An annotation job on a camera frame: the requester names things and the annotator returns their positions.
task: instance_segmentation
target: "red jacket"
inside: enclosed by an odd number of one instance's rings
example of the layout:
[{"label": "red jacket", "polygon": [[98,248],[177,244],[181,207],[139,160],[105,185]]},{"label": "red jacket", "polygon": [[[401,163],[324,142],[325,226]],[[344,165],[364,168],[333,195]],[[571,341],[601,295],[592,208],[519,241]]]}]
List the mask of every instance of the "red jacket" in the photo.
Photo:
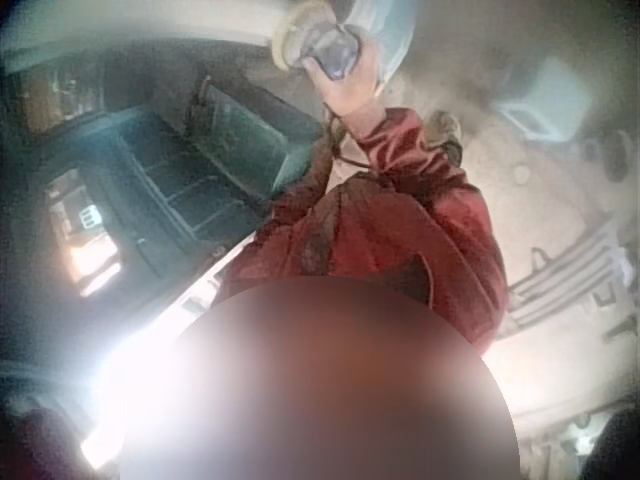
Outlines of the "red jacket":
[{"label": "red jacket", "polygon": [[418,115],[387,111],[359,142],[372,174],[325,195],[328,150],[273,209],[230,265],[216,303],[252,286],[299,275],[402,280],[480,353],[507,306],[507,284],[487,206],[440,148],[428,148]]}]

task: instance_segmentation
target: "hand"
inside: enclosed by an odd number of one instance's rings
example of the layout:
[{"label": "hand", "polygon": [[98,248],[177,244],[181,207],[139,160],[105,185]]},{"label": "hand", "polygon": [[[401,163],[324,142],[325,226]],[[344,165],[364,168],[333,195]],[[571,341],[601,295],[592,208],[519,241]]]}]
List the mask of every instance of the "hand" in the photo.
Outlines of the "hand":
[{"label": "hand", "polygon": [[331,81],[313,58],[303,60],[303,66],[324,102],[339,117],[346,117],[370,103],[378,86],[378,47],[366,35],[359,35],[359,40],[360,58],[343,80]]}]

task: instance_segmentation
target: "person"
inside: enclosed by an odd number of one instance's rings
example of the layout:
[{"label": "person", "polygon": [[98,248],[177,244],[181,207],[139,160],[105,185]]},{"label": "person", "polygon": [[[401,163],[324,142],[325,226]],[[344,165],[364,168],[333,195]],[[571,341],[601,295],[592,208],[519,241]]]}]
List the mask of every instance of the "person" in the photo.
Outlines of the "person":
[{"label": "person", "polygon": [[508,298],[487,205],[459,168],[451,117],[440,118],[448,134],[434,145],[416,112],[385,110],[375,96],[378,49],[361,41],[360,59],[344,80],[331,81],[314,59],[304,66],[368,155],[371,172],[325,195],[332,146],[318,141],[310,171],[275,202],[270,220],[229,266],[214,305],[287,277],[351,277],[425,303],[483,353]]}]

